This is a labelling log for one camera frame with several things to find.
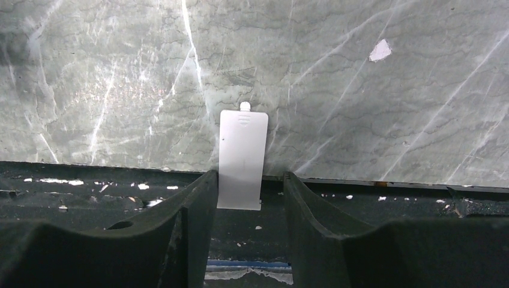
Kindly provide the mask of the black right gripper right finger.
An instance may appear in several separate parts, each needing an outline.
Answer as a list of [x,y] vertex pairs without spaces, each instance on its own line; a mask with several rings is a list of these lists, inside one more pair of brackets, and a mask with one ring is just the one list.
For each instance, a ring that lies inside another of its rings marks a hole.
[[283,177],[295,287],[507,287],[508,217],[372,226]]

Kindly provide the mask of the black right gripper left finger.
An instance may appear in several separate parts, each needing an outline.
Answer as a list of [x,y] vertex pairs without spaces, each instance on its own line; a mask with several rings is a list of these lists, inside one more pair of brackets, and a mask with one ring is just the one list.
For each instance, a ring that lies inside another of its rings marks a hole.
[[107,229],[1,222],[2,287],[202,287],[218,200],[211,170]]

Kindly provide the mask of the white battery cover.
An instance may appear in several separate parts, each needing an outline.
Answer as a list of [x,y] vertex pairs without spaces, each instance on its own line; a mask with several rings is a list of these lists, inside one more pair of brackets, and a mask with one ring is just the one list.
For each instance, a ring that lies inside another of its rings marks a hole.
[[261,210],[268,115],[249,102],[222,110],[218,153],[218,209]]

